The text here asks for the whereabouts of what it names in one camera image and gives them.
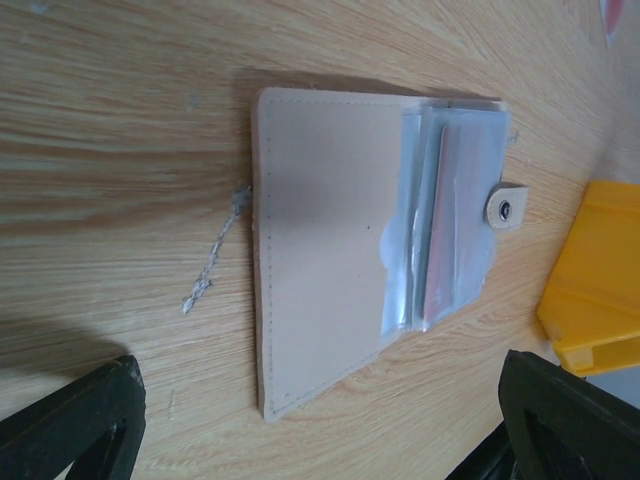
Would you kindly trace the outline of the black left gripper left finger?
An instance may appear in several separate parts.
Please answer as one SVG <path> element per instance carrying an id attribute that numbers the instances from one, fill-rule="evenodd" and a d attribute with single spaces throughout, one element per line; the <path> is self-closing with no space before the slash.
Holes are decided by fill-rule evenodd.
<path id="1" fill-rule="evenodd" d="M 117 357 L 1 421 L 1 477 L 129 479 L 145 410 L 136 358 Z"/>

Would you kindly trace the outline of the white card with red circle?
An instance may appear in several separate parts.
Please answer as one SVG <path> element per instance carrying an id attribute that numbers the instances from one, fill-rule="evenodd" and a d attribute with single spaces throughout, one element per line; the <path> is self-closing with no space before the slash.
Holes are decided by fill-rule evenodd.
<path id="1" fill-rule="evenodd" d="M 600 0 L 598 2 L 606 48 L 623 48 L 639 39 L 639 2 Z"/>

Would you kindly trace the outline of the beige leather card holder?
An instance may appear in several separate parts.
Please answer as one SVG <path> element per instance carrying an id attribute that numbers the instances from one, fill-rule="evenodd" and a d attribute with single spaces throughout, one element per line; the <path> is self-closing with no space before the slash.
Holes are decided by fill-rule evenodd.
<path id="1" fill-rule="evenodd" d="M 259 407 L 274 422 L 475 301 L 528 190 L 507 104 L 271 87 L 251 118 Z"/>

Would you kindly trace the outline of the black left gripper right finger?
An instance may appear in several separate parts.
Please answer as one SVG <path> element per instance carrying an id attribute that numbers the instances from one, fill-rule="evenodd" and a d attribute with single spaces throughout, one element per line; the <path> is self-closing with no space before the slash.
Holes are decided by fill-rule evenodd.
<path id="1" fill-rule="evenodd" d="M 507 353 L 503 420 L 452 479 L 636 479 L 639 410 L 532 352 Z"/>

